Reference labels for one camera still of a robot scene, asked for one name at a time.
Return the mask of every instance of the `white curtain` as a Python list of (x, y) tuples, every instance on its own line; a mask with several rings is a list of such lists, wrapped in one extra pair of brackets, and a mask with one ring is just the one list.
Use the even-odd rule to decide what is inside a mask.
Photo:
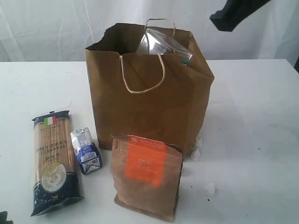
[[(84, 61), (117, 22), (168, 18), (193, 32), (206, 59), (299, 56), (299, 1), (272, 0), (221, 32), (209, 20), (226, 0), (0, 0), (0, 61)], [(169, 27), (167, 23), (152, 23)]]

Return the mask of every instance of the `orange label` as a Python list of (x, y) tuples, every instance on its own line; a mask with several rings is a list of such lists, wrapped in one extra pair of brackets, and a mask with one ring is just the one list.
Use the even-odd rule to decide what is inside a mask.
[(159, 187), (166, 157), (166, 145), (160, 141), (129, 135), (125, 177)]

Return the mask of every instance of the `white tablecloth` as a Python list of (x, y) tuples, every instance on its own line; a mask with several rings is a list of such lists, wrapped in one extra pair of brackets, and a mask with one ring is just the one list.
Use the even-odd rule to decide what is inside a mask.
[[(184, 162), (175, 223), (297, 223), (299, 74), (286, 60), (208, 61), (215, 81), (199, 161)], [(22, 224), (164, 223), (114, 204), (111, 152), (79, 176), (85, 199), (39, 217), (33, 209), (33, 122), (69, 109), (96, 131), (85, 62), (0, 63), (0, 211)], [(210, 201), (203, 187), (216, 184)]]

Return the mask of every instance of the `brown paper bag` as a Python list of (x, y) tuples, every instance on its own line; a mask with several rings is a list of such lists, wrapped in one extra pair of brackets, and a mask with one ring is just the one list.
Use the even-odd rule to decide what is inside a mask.
[(194, 54), (188, 67), (175, 54), (160, 61), (135, 53), (143, 34), (142, 25), (117, 23), (86, 48), (99, 146), (111, 149), (111, 134), (130, 134), (178, 145), (186, 156), (202, 126), (214, 76), (191, 32), (177, 29), (174, 36)]
[(162, 142), (113, 136), (111, 172), (117, 190), (115, 203), (172, 221), (182, 165), (182, 153)]

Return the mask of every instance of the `italian flag label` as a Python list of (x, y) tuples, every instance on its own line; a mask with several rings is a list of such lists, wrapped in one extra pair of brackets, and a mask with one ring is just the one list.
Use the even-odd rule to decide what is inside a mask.
[(56, 116), (53, 116), (53, 117), (50, 117), (50, 118), (45, 118), (44, 123), (45, 123), (45, 126), (55, 125), (56, 124)]

